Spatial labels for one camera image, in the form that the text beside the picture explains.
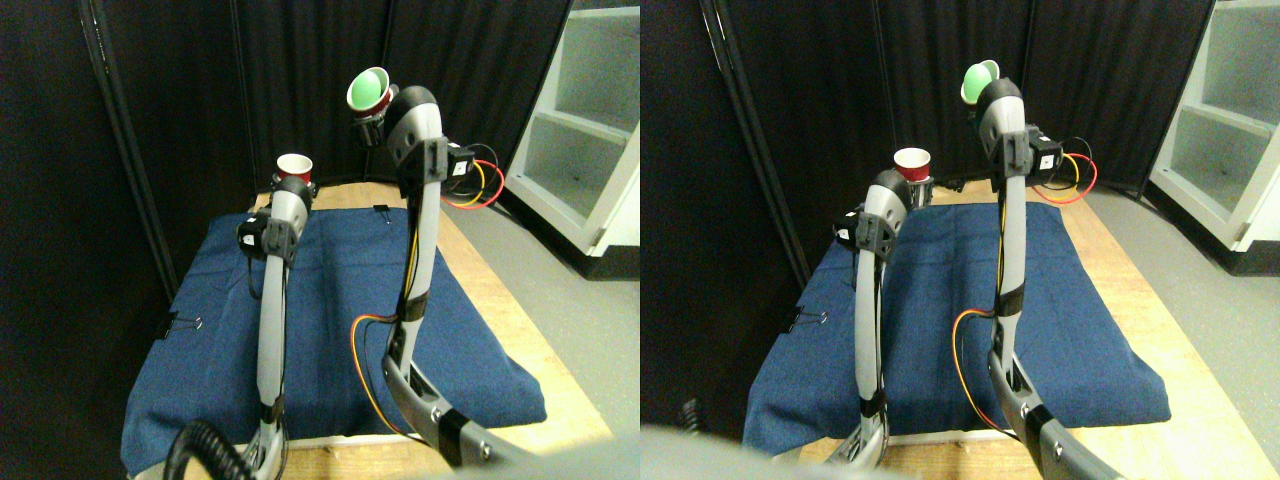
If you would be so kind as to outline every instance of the blue cloth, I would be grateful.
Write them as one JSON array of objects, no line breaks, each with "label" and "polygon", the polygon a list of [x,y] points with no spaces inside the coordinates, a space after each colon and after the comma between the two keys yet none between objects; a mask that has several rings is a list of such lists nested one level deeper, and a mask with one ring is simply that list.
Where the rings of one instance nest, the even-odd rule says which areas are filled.
[{"label": "blue cloth", "polygon": [[[396,311],[407,214],[387,215],[390,225],[372,209],[319,210],[307,221],[285,293],[284,419],[292,439],[390,433],[365,397],[349,343],[356,316]],[[204,319],[204,326],[156,340],[138,374],[120,447],[131,475],[163,462],[188,421],[207,420],[236,443],[257,430],[260,303],[246,282],[261,292],[264,262],[255,261],[247,275],[234,234],[247,216],[210,223],[172,307],[182,317]],[[458,411],[488,428],[547,419],[538,380],[507,357],[439,253],[422,321],[413,360]],[[357,344],[370,388],[387,417],[411,431],[380,374],[390,326],[366,324]]]},{"label": "blue cloth", "polygon": [[[1027,289],[1018,356],[1066,426],[1169,420],[1165,383],[1129,348],[1062,227],[1061,212],[1028,204]],[[989,310],[996,289],[995,205],[931,206],[902,225],[882,289],[881,356],[893,435],[974,430],[951,358],[951,324]],[[826,324],[780,335],[751,385],[744,443],[778,454],[859,422],[854,375],[852,252],[832,243],[797,305]],[[991,320],[960,324],[957,344],[974,402],[1007,426],[987,376]]]}]

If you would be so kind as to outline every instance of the red paper cup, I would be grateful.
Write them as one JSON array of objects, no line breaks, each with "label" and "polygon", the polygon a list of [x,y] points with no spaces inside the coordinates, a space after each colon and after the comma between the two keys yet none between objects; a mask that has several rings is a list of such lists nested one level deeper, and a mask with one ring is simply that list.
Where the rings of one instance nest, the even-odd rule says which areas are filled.
[{"label": "red paper cup", "polygon": [[282,180],[284,177],[297,177],[311,183],[311,159],[306,155],[284,154],[275,159],[275,175]]},{"label": "red paper cup", "polygon": [[909,147],[893,154],[893,165],[908,182],[920,182],[929,178],[929,152],[924,148]]},{"label": "red paper cup", "polygon": [[378,99],[378,102],[374,104],[374,106],[365,110],[357,110],[356,105],[351,101],[351,87],[355,86],[355,83],[347,86],[347,108],[355,111],[356,118],[372,116],[379,111],[383,111],[383,109],[392,102],[392,77],[387,74],[387,70],[381,67],[370,67],[366,68],[365,72],[374,72],[374,74],[378,76],[378,82],[381,83],[383,96]]}]

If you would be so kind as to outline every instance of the black panel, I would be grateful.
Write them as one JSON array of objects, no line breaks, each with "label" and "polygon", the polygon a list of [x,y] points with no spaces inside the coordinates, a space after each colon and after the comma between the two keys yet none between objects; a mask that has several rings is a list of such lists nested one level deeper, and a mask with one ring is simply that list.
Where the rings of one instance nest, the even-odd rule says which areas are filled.
[{"label": "black panel", "polygon": [[6,5],[0,32],[0,477],[120,477],[164,288],[77,4]]},{"label": "black panel", "polygon": [[[257,184],[266,186],[275,159],[291,152],[315,161],[314,182],[358,179],[365,151],[351,133],[347,86],[381,63],[388,1],[237,5]],[[421,26],[417,18],[401,20]],[[402,74],[390,74],[403,83]]]},{"label": "black panel", "polygon": [[1213,8],[1211,0],[1038,0],[1027,119],[1093,145],[1098,183],[1151,174]]},{"label": "black panel", "polygon": [[699,398],[705,431],[741,438],[777,323],[800,296],[692,1],[645,4],[640,420]]},{"label": "black panel", "polygon": [[831,221],[892,168],[872,4],[735,3],[741,73],[764,129],[800,247],[812,270]]},{"label": "black panel", "polygon": [[[1021,83],[1028,4],[879,3],[897,147],[928,150],[933,156],[929,163],[933,177],[991,175],[978,136],[966,120],[960,86],[969,65],[987,59],[1000,64],[1002,77]],[[1046,22],[1044,28],[1078,20]],[[892,159],[884,159],[881,165],[892,165]]]},{"label": "black panel", "polygon": [[116,74],[180,279],[214,216],[252,204],[229,3],[105,3]]},{"label": "black panel", "polygon": [[[396,3],[387,70],[401,87],[421,84],[435,93],[444,134],[461,145],[492,146],[506,169],[538,100],[568,4]],[[375,156],[372,174],[392,172],[389,159]]]}]

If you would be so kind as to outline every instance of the wooden board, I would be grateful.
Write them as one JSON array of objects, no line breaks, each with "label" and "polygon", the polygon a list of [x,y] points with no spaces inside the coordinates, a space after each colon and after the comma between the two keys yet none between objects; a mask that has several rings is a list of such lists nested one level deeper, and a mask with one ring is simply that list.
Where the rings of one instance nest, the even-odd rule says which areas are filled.
[{"label": "wooden board", "polygon": [[[266,202],[265,193],[259,196],[255,209]],[[404,200],[399,197],[399,191],[394,186],[351,183],[321,188],[312,210],[361,209],[379,204],[404,207]],[[503,349],[538,379],[547,399],[547,421],[493,431],[535,453],[549,453],[612,438],[613,434],[600,413],[556,356],[538,326],[447,215],[440,215],[439,250],[467,297],[498,337]],[[404,479],[449,470],[444,458],[430,448],[394,435],[378,436],[384,436],[379,440],[396,442],[294,448],[289,452],[284,477]],[[201,474],[188,472],[187,477],[204,477]]]},{"label": "wooden board", "polygon": [[[1030,189],[1027,198],[1043,202]],[[972,182],[964,193],[937,188],[933,198],[934,205],[995,201],[987,180]],[[1071,434],[1130,479],[1277,477],[1208,366],[1088,204],[1060,209],[1084,270],[1129,346],[1165,379],[1172,412],[1162,424]],[[801,451],[801,462],[823,461],[838,445],[837,439],[814,442]],[[1039,477],[1027,449],[1011,439],[891,447],[882,465],[924,479]]]}]

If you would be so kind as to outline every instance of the wire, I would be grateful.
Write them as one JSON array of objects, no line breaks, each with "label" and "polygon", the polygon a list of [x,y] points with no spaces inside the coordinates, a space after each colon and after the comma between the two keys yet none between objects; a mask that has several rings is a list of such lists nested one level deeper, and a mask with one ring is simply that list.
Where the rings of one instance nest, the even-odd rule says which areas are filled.
[{"label": "wire", "polygon": [[1050,182],[1053,182],[1053,178],[1057,177],[1057,172],[1062,169],[1062,163],[1059,161],[1057,168],[1053,169],[1053,174],[1048,175],[1048,179],[1044,180],[1044,184],[1042,186],[1042,187],[1044,187],[1044,189],[1052,189],[1052,191],[1059,191],[1059,192],[1065,191],[1065,189],[1074,191],[1075,187],[1080,186],[1080,166],[1075,164],[1075,159],[1073,159],[1073,157],[1070,157],[1070,156],[1068,156],[1068,155],[1064,154],[1061,160],[1070,160],[1071,161],[1071,168],[1075,169],[1075,182],[1071,182],[1071,184],[1066,184],[1066,186],[1061,186],[1061,187],[1050,186]]},{"label": "wire", "polygon": [[1012,438],[1014,440],[1018,440],[1018,435],[1014,435],[1014,434],[1011,434],[1011,433],[1005,431],[1004,429],[1001,429],[998,425],[996,425],[996,422],[991,421],[991,419],[987,417],[987,413],[983,413],[982,408],[978,408],[978,404],[974,403],[974,401],[973,401],[973,396],[969,394],[969,384],[966,384],[964,381],[964,370],[960,369],[960,355],[956,353],[956,330],[960,328],[960,320],[964,320],[964,317],[969,316],[969,315],[978,315],[978,316],[982,316],[982,317],[986,317],[986,319],[991,319],[992,317],[992,312],[989,312],[989,311],[978,310],[978,308],[969,308],[969,310],[965,310],[965,311],[960,312],[960,316],[956,317],[956,321],[954,324],[951,324],[951,360],[955,361],[955,364],[956,364],[956,375],[960,376],[960,388],[964,389],[964,396],[965,396],[965,398],[969,399],[969,406],[973,407],[974,412],[978,412],[978,417],[982,419],[982,421],[986,422],[987,426],[991,426],[993,430],[1000,431],[1000,433],[1002,433],[1005,435],[1009,435],[1009,438]]},{"label": "wire", "polygon": [[460,207],[460,209],[461,209],[461,207],[465,207],[465,206],[467,206],[467,205],[471,205],[471,204],[475,204],[475,202],[480,201],[480,197],[481,197],[481,196],[484,196],[484,187],[485,187],[485,178],[484,178],[484,169],[483,169],[483,168],[480,168],[480,164],[479,164],[479,163],[476,163],[476,160],[475,160],[475,159],[472,159],[472,160],[471,160],[471,164],[472,164],[472,165],[475,165],[475,166],[476,166],[476,172],[479,172],[479,173],[480,173],[480,191],[477,191],[477,192],[476,192],[476,197],[475,197],[475,198],[471,198],[471,201],[468,201],[468,202],[466,202],[466,204],[462,204],[462,205],[458,205],[458,204],[454,204],[454,202],[451,202],[451,201],[448,201],[448,200],[445,200],[445,201],[444,201],[445,204],[449,204],[449,205],[453,205],[453,206],[456,206],[456,207]]},{"label": "wire", "polygon": [[[493,147],[490,147],[490,146],[488,146],[488,145],[484,145],[484,143],[471,143],[471,145],[467,145],[467,148],[471,148],[471,147],[484,147],[484,148],[485,148],[485,150],[488,150],[488,151],[489,151],[490,154],[493,154],[493,164],[494,164],[494,165],[502,165],[502,161],[498,161],[498,152],[493,151]],[[511,170],[511,165],[507,165],[507,168],[506,168],[506,169],[507,169],[507,170]]]},{"label": "wire", "polygon": [[493,172],[498,173],[498,191],[494,192],[493,196],[489,197],[489,200],[486,200],[484,204],[480,204],[480,205],[472,205],[472,206],[457,206],[457,205],[454,205],[454,206],[457,206],[458,209],[462,209],[462,210],[476,210],[476,209],[484,209],[484,207],[489,206],[490,204],[493,204],[494,200],[498,200],[498,196],[502,195],[502,189],[507,187],[507,177],[502,174],[502,169],[499,169],[498,165],[494,165],[494,164],[492,164],[489,161],[485,161],[485,160],[472,160],[472,161],[475,161],[476,164],[480,164],[480,165],[489,165],[490,168],[493,168]]},{"label": "wire", "polygon": [[1093,168],[1093,179],[1089,180],[1089,187],[1088,188],[1085,188],[1079,195],[1071,197],[1070,200],[1053,200],[1053,198],[1046,197],[1044,193],[1039,191],[1039,188],[1032,187],[1032,189],[1036,191],[1036,195],[1039,195],[1041,198],[1044,198],[1050,204],[1066,205],[1066,204],[1075,202],[1075,201],[1078,201],[1080,198],[1084,198],[1085,195],[1089,195],[1089,191],[1093,189],[1093,186],[1098,183],[1098,166],[1093,164],[1092,159],[1089,159],[1088,156],[1080,155],[1080,154],[1065,154],[1065,155],[1069,156],[1069,157],[1079,157],[1079,159],[1084,159],[1085,161],[1088,161],[1089,166]]},{"label": "wire", "polygon": [[1044,193],[1041,193],[1041,197],[1043,197],[1044,200],[1064,201],[1064,200],[1066,200],[1066,197],[1070,197],[1071,195],[1076,193],[1075,192],[1075,187],[1080,184],[1080,166],[1075,164],[1075,157],[1073,157],[1070,155],[1062,154],[1062,159],[1071,161],[1071,168],[1075,169],[1075,182],[1071,183],[1071,187],[1070,187],[1071,193],[1064,193],[1064,195],[1057,196],[1057,197],[1050,197],[1050,196],[1046,196]]},{"label": "wire", "polygon": [[374,406],[374,411],[378,412],[378,417],[383,420],[383,425],[387,425],[388,429],[392,429],[392,431],[401,434],[407,439],[430,447],[430,444],[426,443],[426,440],[410,436],[404,431],[401,431],[401,429],[396,428],[396,425],[393,425],[390,421],[388,421],[387,415],[383,415],[383,408],[378,406],[378,401],[374,399],[374,393],[369,389],[369,381],[365,380],[365,369],[360,366],[360,351],[356,348],[356,329],[364,320],[374,320],[381,324],[389,324],[396,321],[396,316],[361,315],[357,316],[356,320],[351,323],[351,360],[356,362],[356,374],[360,375],[360,385],[365,388],[365,396],[369,397],[369,404]]}]

